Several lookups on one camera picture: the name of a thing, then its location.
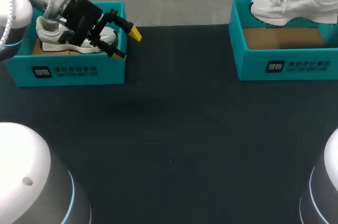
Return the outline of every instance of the shoe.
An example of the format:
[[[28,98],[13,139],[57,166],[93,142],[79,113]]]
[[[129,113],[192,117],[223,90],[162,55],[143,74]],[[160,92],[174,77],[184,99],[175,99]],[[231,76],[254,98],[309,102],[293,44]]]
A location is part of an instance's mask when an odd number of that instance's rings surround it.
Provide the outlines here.
[[[338,0],[252,0],[250,11],[262,22],[284,26],[294,18],[336,24]]]
[[[69,44],[68,40],[72,37],[72,32],[62,24],[46,20],[40,16],[36,19],[36,33],[42,42],[43,51],[77,51],[80,53],[96,53],[101,50],[89,44],[89,40],[85,39],[81,46]],[[117,32],[110,27],[104,27],[101,32],[101,40],[108,44],[115,42]]]

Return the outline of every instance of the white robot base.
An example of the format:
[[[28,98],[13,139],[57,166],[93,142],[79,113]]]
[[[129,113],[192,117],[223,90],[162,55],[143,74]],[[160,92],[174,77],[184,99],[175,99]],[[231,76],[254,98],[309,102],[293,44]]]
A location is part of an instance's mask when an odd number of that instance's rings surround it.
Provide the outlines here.
[[[45,140],[0,123],[0,223],[91,224],[85,193]]]
[[[338,129],[326,143],[299,202],[302,224],[338,223]]]

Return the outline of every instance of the black mat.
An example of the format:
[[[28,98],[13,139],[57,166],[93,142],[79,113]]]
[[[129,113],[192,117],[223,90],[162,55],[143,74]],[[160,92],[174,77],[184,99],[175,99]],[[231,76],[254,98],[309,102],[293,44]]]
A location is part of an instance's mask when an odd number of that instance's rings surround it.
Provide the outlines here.
[[[93,224],[298,223],[338,82],[238,81],[226,25],[140,32],[121,86],[19,89],[1,64],[0,121],[46,139]]]

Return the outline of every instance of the cardboard box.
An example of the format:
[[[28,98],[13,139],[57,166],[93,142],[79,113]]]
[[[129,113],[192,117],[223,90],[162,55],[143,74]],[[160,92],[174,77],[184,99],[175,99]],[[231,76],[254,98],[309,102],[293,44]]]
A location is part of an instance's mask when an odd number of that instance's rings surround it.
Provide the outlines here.
[[[104,12],[111,8],[118,15],[126,18],[123,2],[94,2]],[[125,60],[110,58],[106,53],[70,54],[69,51],[49,53],[43,52],[36,43],[36,19],[41,16],[33,11],[32,22],[21,42],[16,56],[6,62],[15,83],[19,87],[74,86],[122,84],[125,78]],[[127,34],[115,26],[119,34],[118,49],[126,53]]]
[[[298,18],[275,27],[234,0],[229,34],[240,80],[338,79],[338,25]]]

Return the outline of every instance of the shoe sole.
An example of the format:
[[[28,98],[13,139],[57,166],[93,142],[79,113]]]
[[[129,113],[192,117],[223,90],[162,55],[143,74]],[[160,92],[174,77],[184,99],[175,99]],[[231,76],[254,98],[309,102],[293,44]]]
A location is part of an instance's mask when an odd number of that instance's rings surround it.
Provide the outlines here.
[[[72,44],[53,44],[53,43],[42,43],[41,49],[44,52],[77,51],[83,54],[101,52],[101,50],[98,47],[84,48]]]
[[[322,23],[322,24],[336,24],[338,19],[338,13],[333,14],[325,14],[325,15],[308,15],[306,17],[295,17],[295,18],[281,18],[281,19],[270,19],[270,18],[264,18],[260,16],[255,16],[252,11],[251,7],[253,5],[253,2],[249,4],[249,10],[250,13],[257,18],[258,20],[273,25],[273,26],[284,26],[289,21],[296,19],[296,18],[305,18],[309,21],[315,22],[315,23]]]

